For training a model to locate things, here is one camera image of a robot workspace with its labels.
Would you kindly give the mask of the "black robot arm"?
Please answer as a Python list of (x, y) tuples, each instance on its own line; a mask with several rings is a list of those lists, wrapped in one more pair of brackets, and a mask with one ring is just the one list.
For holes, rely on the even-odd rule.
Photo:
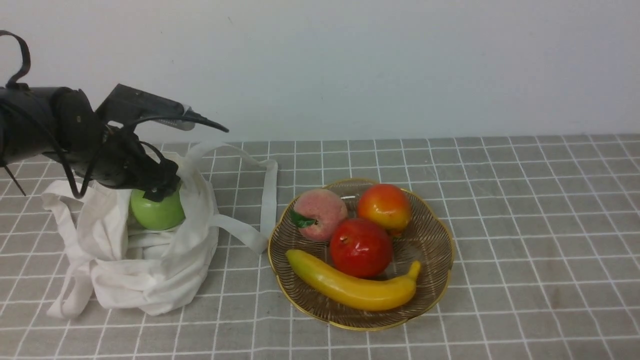
[(101, 120), (79, 89), (1, 89), (1, 167), (48, 157), (62, 166), (76, 199), (90, 182), (142, 191), (153, 202), (178, 191), (178, 165), (134, 130)]

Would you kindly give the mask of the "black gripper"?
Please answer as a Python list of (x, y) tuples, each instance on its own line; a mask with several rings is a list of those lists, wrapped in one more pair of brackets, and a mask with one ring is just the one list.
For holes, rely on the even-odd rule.
[(123, 129), (105, 133), (83, 164), (82, 177), (110, 189), (142, 191), (142, 198), (154, 203), (176, 193), (181, 182), (173, 171), (173, 161), (132, 130)]

